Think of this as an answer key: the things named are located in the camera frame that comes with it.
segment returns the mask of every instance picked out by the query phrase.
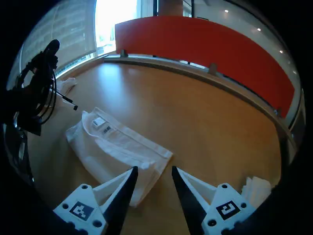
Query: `sunlight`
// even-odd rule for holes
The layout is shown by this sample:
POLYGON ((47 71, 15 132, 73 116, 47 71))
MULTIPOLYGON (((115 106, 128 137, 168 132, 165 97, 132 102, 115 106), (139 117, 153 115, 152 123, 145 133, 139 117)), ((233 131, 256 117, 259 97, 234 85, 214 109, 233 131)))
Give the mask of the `sunlight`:
POLYGON ((136 18, 137 0, 97 0, 95 8, 97 47, 104 47, 104 53, 115 51, 115 24, 136 18))

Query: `orange partition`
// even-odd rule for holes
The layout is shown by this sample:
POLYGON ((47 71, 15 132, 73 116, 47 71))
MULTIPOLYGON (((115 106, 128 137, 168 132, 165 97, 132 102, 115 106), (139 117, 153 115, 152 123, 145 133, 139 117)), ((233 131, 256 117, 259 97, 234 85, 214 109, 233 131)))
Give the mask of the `orange partition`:
POLYGON ((155 16, 115 25, 120 53, 148 54, 186 60, 221 72, 247 86, 285 117, 294 87, 279 64, 248 37, 198 18, 155 16))

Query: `wooden table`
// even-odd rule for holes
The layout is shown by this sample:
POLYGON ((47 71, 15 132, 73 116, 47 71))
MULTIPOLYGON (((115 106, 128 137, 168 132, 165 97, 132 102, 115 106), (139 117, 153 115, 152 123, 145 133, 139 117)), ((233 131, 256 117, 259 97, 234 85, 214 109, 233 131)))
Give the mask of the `wooden table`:
POLYGON ((42 136, 29 137, 36 187, 52 209, 81 183, 99 184, 64 135, 80 121, 82 110, 94 107, 174 153, 143 202, 128 210, 122 234, 189 234, 172 165, 215 186, 227 182, 240 193, 248 176, 278 182, 274 125, 233 95, 183 75, 136 65, 104 63, 76 79, 68 96, 78 110, 56 108, 42 136))

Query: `white cloth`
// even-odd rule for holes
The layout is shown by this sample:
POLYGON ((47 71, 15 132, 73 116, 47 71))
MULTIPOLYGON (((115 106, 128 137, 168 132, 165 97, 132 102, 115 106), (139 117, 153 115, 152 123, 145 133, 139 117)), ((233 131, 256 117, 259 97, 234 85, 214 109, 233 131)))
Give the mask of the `white cloth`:
POLYGON ((254 176, 247 177, 246 185, 242 188, 241 195, 256 209, 271 194, 271 184, 265 180, 254 176))
POLYGON ((66 96, 76 84, 77 80, 75 78, 68 78, 65 81, 56 81, 56 88, 58 92, 66 96))
POLYGON ((67 141, 84 167, 100 183, 138 167, 137 183, 130 201, 137 206, 154 186, 172 152, 94 108, 83 111, 82 120, 66 131, 67 141))

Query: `towel tag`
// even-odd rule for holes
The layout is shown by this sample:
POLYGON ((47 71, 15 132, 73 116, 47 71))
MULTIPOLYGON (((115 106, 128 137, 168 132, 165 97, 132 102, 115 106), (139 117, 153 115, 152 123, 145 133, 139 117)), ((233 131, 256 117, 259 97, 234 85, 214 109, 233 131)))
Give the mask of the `towel tag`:
POLYGON ((105 134, 107 134, 108 132, 110 132, 111 130, 112 130, 112 127, 107 126, 102 132, 103 132, 103 134, 105 135, 105 134))
POLYGON ((95 128, 99 128, 103 123, 105 123, 105 120, 102 118, 98 117, 92 121, 92 124, 95 128))

